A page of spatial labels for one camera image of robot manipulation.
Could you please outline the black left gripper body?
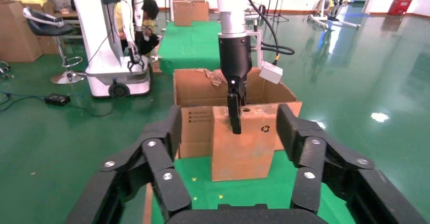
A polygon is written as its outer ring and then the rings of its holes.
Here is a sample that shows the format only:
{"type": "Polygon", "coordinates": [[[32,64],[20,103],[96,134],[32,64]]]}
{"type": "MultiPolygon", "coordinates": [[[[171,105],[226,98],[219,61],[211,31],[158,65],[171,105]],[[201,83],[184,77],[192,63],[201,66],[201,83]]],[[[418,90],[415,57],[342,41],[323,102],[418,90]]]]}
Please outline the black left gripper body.
{"type": "Polygon", "coordinates": [[[219,38],[220,69],[227,83],[244,81],[252,67],[250,37],[219,38]]]}

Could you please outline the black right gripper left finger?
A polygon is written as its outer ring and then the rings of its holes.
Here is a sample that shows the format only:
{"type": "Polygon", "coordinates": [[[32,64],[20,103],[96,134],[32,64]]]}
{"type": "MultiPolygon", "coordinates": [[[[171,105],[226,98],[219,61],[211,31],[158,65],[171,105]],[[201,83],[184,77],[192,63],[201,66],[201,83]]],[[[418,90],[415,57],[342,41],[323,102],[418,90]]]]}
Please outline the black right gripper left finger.
{"type": "Polygon", "coordinates": [[[174,167],[181,134],[181,108],[173,105],[166,119],[147,124],[136,143],[103,162],[65,222],[119,223],[126,202],[147,184],[165,221],[190,210],[191,197],[174,167]]]}

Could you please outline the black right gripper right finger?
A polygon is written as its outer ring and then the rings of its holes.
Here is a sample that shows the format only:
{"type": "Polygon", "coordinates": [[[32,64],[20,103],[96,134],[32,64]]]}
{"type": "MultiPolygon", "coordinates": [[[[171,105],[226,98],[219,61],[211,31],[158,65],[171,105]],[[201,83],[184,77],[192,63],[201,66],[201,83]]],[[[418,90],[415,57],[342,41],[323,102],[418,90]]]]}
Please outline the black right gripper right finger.
{"type": "Polygon", "coordinates": [[[374,162],[330,137],[316,122],[278,106],[276,131],[297,168],[290,207],[317,214],[321,186],[345,201],[356,223],[426,223],[374,162]]]}

